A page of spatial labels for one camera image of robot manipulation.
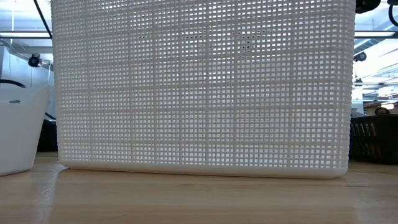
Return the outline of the white perforated plastic basket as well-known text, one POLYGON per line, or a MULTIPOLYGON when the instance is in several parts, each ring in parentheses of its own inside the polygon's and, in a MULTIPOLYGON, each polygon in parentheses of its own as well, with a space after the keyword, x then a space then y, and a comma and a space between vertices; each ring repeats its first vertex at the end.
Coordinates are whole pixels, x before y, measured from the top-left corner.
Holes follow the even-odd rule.
POLYGON ((354 0, 51 0, 71 169, 333 179, 354 0))

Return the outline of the black first aid kit pouch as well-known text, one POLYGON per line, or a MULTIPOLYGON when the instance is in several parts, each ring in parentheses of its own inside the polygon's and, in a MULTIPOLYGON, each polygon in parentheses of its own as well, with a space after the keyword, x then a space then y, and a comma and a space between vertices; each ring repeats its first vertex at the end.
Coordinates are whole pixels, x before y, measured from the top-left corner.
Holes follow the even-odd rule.
POLYGON ((58 151, 57 125, 55 120, 45 119, 42 125, 37 152, 58 151))

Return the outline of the small black plastic basket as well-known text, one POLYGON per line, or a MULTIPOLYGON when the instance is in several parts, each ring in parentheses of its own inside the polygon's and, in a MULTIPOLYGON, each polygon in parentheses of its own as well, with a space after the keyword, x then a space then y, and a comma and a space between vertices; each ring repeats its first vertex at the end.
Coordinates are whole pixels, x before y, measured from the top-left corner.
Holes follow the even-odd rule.
POLYGON ((398 165, 398 114, 351 118, 349 158, 398 165))

